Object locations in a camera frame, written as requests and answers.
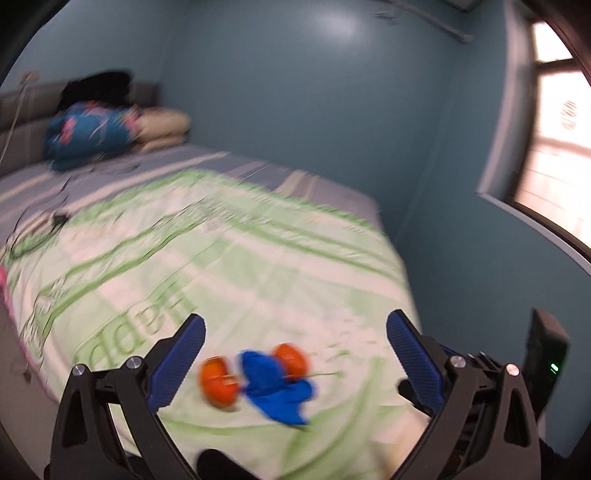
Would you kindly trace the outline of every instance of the toy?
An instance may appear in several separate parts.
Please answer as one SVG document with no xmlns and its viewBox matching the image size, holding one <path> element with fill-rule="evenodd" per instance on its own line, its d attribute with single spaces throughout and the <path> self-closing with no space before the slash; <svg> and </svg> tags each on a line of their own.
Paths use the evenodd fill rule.
<svg viewBox="0 0 591 480">
<path fill-rule="evenodd" d="M 236 377 L 229 374 L 228 365 L 221 356 L 205 360 L 199 372 L 199 384 L 209 403 L 217 408 L 234 405 L 240 393 Z"/>
<path fill-rule="evenodd" d="M 272 355 L 285 368 L 287 380 L 295 381 L 308 376 L 308 360 L 305 354 L 294 345 L 282 343 L 273 350 Z"/>
<path fill-rule="evenodd" d="M 314 388 L 307 380 L 287 379 L 283 364 L 264 353 L 241 353 L 242 371 L 248 381 L 244 393 L 271 420 L 286 425 L 305 425 L 300 404 L 314 396 Z"/>
</svg>

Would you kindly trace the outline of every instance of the gray upholstered headboard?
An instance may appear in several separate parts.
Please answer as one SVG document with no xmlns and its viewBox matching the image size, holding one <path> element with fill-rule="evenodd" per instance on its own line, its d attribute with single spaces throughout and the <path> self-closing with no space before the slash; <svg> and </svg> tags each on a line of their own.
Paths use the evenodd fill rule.
<svg viewBox="0 0 591 480">
<path fill-rule="evenodd" d="M 49 120 L 56 114 L 61 91 L 67 82 L 40 83 L 25 92 L 17 125 L 0 164 L 0 177 L 19 168 L 43 161 L 43 143 Z M 157 83 L 132 82 L 129 101 L 141 106 L 157 106 Z M 18 92 L 0 95 L 0 153 L 8 138 L 17 110 Z"/>
</svg>

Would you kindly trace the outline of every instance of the folded blanket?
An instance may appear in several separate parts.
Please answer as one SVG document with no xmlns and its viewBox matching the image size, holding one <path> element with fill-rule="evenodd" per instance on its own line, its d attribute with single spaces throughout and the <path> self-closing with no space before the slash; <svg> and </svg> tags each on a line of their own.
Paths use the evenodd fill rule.
<svg viewBox="0 0 591 480">
<path fill-rule="evenodd" d="M 53 170 L 69 170 L 97 157 L 119 155 L 137 137 L 138 110 L 78 102 L 47 126 L 46 160 Z"/>
<path fill-rule="evenodd" d="M 191 118 L 172 108 L 146 108 L 139 117 L 138 140 L 147 142 L 168 135 L 183 135 L 189 130 Z"/>
<path fill-rule="evenodd" d="M 147 142 L 137 142 L 134 147 L 134 152 L 151 152 L 152 150 L 160 150 L 161 148 L 173 147 L 175 145 L 184 144 L 187 141 L 185 135 L 167 135 L 166 137 L 154 138 Z"/>
</svg>

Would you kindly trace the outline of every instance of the blue wall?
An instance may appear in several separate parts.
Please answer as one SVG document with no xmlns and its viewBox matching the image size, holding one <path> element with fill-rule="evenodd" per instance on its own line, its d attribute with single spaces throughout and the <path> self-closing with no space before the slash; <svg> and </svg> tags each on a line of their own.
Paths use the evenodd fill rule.
<svg viewBox="0 0 591 480">
<path fill-rule="evenodd" d="M 439 0 L 414 4 L 457 25 Z M 428 157 L 459 43 L 364 0 L 193 2 L 163 75 L 191 140 L 375 197 L 394 232 Z"/>
<path fill-rule="evenodd" d="M 400 232 L 425 333 L 463 351 L 521 362 L 530 308 L 555 315 L 573 345 L 548 411 L 548 439 L 569 453 L 591 417 L 591 278 L 521 220 L 475 194 L 496 128 L 505 70 L 503 2 L 467 18 L 453 108 L 417 208 Z"/>
<path fill-rule="evenodd" d="M 0 91 L 16 89 L 22 73 L 42 82 L 106 69 L 131 69 L 138 80 L 160 77 L 171 35 L 188 0 L 70 0 L 25 47 Z"/>
</svg>

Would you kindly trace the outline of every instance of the black cable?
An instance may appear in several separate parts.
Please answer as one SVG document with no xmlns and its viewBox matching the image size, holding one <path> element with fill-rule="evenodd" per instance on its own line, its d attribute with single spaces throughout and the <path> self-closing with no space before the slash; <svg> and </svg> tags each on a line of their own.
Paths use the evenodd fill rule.
<svg viewBox="0 0 591 480">
<path fill-rule="evenodd" d="M 65 191 L 65 189 L 67 188 L 67 186 L 71 182 L 76 181 L 76 180 L 80 180 L 80 179 L 85 178 L 87 176 L 90 176 L 92 174 L 113 174 L 113 175 L 117 175 L 117 174 L 131 173 L 134 170 L 136 170 L 140 165 L 141 165 L 141 162 L 137 162 L 137 163 L 135 163 L 135 164 L 133 164 L 133 165 L 127 167 L 127 168 L 124 167 L 124 168 L 121 168 L 119 170 L 115 170 L 115 169 L 113 169 L 113 166 L 106 166 L 104 168 L 101 168 L 102 165 L 98 165 L 97 164 L 97 165 L 95 165 L 94 167 L 92 167 L 88 171 L 83 171 L 83 172 L 79 172 L 79 173 L 76 173 L 76 174 L 71 175 L 63 183 L 63 185 L 61 186 L 61 188 L 60 188 L 60 190 L 58 192 L 56 192 L 56 193 L 54 193 L 54 194 L 52 194 L 50 196 L 44 197 L 41 200 L 38 200 L 36 202 L 33 202 L 33 203 L 27 205 L 27 207 L 22 211 L 22 213 L 18 217 L 16 223 L 14 224 L 14 228 L 12 229 L 12 232 L 11 232 L 10 236 L 8 237 L 8 239 L 10 240 L 11 238 L 13 238 L 16 235 L 17 229 L 18 229 L 18 225 L 21 223 L 21 221 L 24 218 L 25 214 L 29 210 L 31 210 L 32 208 L 35 208 L 36 206 L 43 205 L 43 204 L 45 204 L 45 203 L 47 203 L 47 202 L 49 202 L 49 201 L 51 201 L 53 199 L 58 198 Z M 69 195 L 66 195 L 66 197 L 59 204 L 47 208 L 46 210 L 44 210 L 43 212 L 41 212 L 41 215 L 43 215 L 45 213 L 48 213 L 48 212 L 50 212 L 52 210 L 55 210 L 57 208 L 63 207 L 67 203 L 68 198 L 69 198 Z M 60 228 L 58 228 L 57 231 L 59 231 L 62 226 L 63 226 L 63 224 L 61 224 L 59 226 Z M 56 230 L 56 225 L 54 225 L 52 227 L 50 233 L 53 233 L 55 230 Z M 8 249 L 8 251 L 10 252 L 11 255 L 14 254 L 14 246 L 18 243 L 18 241 L 20 240 L 20 238 L 21 238 L 22 235 L 23 235 L 23 232 L 19 233 L 16 236 L 16 238 L 14 238 L 11 241 L 11 246 Z"/>
</svg>

